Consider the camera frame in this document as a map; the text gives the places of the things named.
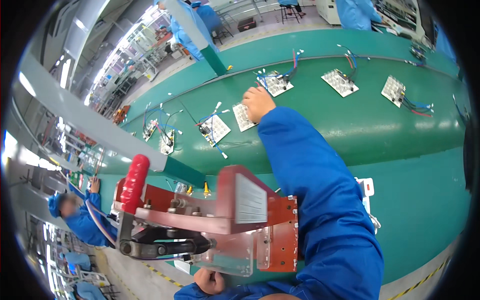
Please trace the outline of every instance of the yellow clip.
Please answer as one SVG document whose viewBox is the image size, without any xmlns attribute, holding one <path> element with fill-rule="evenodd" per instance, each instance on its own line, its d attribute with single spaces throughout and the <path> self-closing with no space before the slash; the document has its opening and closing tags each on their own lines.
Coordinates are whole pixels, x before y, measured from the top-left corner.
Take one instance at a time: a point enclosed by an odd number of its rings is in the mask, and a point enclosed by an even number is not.
<svg viewBox="0 0 480 300">
<path fill-rule="evenodd" d="M 205 181 L 205 183 L 204 183 L 204 195 L 205 195 L 205 196 L 208 196 L 208 184 L 207 184 L 206 181 Z"/>
</svg>

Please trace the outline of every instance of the hand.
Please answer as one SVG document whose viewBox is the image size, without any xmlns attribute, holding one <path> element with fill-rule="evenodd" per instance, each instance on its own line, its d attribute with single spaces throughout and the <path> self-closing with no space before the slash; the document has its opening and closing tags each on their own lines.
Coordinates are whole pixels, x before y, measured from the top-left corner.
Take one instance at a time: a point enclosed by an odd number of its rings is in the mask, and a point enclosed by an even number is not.
<svg viewBox="0 0 480 300">
<path fill-rule="evenodd" d="M 249 88 L 243 94 L 242 103 L 248 107 L 248 119 L 255 123 L 276 107 L 270 94 L 261 86 Z"/>
<path fill-rule="evenodd" d="M 198 287 L 207 294 L 220 294 L 225 289 L 225 281 L 219 272 L 201 268 L 193 275 Z"/>
<path fill-rule="evenodd" d="M 92 186 L 90 186 L 90 192 L 92 193 L 98 193 L 100 190 L 100 179 L 97 177 L 92 178 Z"/>
</svg>

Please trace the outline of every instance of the black box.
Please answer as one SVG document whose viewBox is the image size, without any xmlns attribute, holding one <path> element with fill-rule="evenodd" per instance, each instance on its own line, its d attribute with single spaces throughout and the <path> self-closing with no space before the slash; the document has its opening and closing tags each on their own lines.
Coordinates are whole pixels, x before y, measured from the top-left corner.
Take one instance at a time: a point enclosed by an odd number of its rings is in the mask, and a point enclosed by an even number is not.
<svg viewBox="0 0 480 300">
<path fill-rule="evenodd" d="M 253 17 L 243 19 L 239 21 L 237 29 L 242 32 L 251 28 L 257 27 L 257 22 Z"/>
</svg>

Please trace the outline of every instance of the blue cap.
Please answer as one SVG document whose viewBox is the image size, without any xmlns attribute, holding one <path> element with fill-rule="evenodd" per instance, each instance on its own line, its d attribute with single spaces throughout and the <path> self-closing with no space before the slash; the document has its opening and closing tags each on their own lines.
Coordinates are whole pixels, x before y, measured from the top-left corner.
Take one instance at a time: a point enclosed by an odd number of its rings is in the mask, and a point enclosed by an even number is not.
<svg viewBox="0 0 480 300">
<path fill-rule="evenodd" d="M 48 210 L 50 211 L 51 215 L 54 218 L 57 218 L 60 216 L 59 205 L 60 205 L 61 195 L 62 194 L 56 194 L 48 198 Z"/>
</svg>

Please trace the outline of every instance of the red wire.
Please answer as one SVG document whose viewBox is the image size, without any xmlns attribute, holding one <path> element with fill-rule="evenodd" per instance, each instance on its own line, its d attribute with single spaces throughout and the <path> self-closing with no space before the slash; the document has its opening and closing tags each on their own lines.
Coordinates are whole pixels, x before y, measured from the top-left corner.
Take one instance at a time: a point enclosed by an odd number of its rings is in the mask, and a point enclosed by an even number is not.
<svg viewBox="0 0 480 300">
<path fill-rule="evenodd" d="M 413 109 L 412 109 L 412 112 L 417 114 L 417 115 L 421 115 L 421 116 L 425 116 L 425 117 L 431 117 L 431 115 L 422 114 L 421 112 L 414 111 Z"/>
<path fill-rule="evenodd" d="M 348 62 L 350 63 L 350 67 L 353 69 L 353 66 L 352 66 L 352 62 L 350 61 L 350 58 L 348 56 L 345 56 L 348 60 Z"/>
</svg>

